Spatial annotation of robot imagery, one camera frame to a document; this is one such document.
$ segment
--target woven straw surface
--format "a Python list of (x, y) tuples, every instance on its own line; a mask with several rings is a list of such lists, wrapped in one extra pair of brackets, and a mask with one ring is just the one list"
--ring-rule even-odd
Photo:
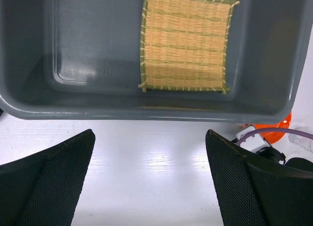
[(139, 85), (226, 93), (226, 50), (236, 0), (144, 0)]

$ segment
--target table surface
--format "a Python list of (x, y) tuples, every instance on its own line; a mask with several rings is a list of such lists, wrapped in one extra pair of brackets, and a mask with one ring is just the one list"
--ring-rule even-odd
[[(313, 121), (313, 43), (302, 74), (292, 124)], [(213, 129), (233, 139), (238, 124), (169, 121), (31, 121), (0, 118), (0, 164), (56, 145), (91, 128), (96, 143), (73, 226), (223, 225), (205, 150)], [(274, 145), (287, 158), (313, 161), (289, 143)]]

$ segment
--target orange plastic object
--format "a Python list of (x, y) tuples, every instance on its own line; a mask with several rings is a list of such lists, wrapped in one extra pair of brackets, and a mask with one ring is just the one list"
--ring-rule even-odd
[[(291, 113), (280, 123), (277, 123), (275, 125), (265, 125), (265, 124), (254, 124), (254, 127), (256, 129), (260, 128), (268, 128), (268, 127), (279, 127), (279, 128), (289, 128), (291, 123)], [(263, 132), (261, 135), (270, 143), (274, 144), (277, 141), (279, 141), (285, 133), (282, 132)]]

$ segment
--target cable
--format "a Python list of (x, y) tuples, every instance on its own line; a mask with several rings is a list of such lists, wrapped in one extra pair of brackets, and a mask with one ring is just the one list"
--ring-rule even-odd
[(302, 132), (302, 131), (298, 131), (298, 130), (294, 130), (294, 129), (278, 128), (278, 127), (271, 127), (270, 128), (269, 127), (269, 128), (261, 128), (261, 129), (257, 129), (257, 130), (248, 132), (243, 137), (241, 137), (240, 140), (238, 140), (236, 142), (236, 144), (238, 146), (240, 146), (240, 144), (245, 142), (245, 140), (248, 139), (250, 136), (253, 136), (255, 134), (262, 133), (262, 132), (283, 132), (283, 133), (289, 133), (289, 134), (294, 134), (297, 136), (303, 136), (303, 137), (306, 137), (309, 139), (313, 139), (313, 135), (310, 133), (306, 133), (306, 132)]

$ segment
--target plastic tray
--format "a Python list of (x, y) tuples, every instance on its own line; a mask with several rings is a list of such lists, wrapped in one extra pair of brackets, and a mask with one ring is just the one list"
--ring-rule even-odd
[(0, 0), (0, 108), (25, 119), (276, 123), (295, 99), (313, 0), (239, 0), (227, 95), (140, 83), (143, 0)]

